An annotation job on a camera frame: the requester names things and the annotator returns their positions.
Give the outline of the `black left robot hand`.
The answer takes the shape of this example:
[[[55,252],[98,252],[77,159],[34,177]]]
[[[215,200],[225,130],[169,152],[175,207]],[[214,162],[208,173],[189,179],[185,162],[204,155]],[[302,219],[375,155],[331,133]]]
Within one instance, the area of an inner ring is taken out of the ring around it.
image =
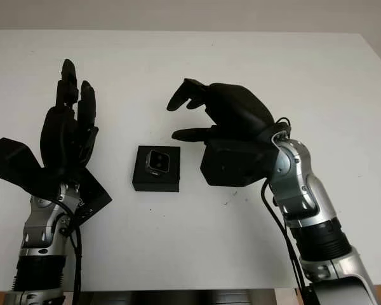
[[[99,128],[95,91],[88,81],[77,86],[76,68],[64,60],[55,105],[45,117],[40,138],[44,167],[63,179],[79,180],[86,170]]]

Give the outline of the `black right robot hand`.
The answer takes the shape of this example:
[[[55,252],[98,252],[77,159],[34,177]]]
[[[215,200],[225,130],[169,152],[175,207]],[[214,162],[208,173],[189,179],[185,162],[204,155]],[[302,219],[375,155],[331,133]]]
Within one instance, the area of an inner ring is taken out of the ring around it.
[[[184,142],[210,139],[253,140],[275,124],[268,108],[249,89],[240,85],[204,85],[185,78],[167,105],[168,111],[180,106],[192,110],[202,105],[213,120],[209,128],[188,128],[173,132],[172,138]]]

